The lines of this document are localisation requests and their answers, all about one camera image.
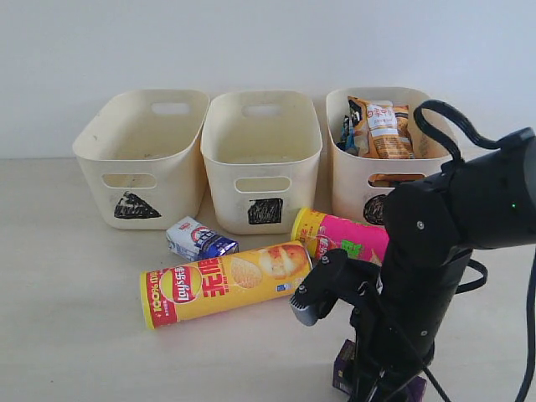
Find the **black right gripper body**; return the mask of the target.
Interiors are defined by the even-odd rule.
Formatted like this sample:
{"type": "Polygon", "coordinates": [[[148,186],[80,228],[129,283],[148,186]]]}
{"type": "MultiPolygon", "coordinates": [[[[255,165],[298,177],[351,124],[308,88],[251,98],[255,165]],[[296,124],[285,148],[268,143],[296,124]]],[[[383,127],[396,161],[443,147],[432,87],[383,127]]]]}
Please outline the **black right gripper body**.
{"type": "Polygon", "coordinates": [[[364,301],[355,331],[352,401],[405,401],[405,386],[427,367],[427,305],[364,301]]]}

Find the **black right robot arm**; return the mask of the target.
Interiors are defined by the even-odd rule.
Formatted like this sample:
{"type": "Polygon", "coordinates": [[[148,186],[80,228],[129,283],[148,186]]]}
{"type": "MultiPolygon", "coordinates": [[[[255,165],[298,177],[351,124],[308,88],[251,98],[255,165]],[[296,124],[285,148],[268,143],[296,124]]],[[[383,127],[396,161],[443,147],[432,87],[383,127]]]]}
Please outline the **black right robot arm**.
{"type": "Polygon", "coordinates": [[[397,400],[434,358],[436,335],[474,250],[535,241],[535,135],[529,128],[471,161],[450,161],[385,199],[389,244],[358,289],[354,401],[397,400]]]}

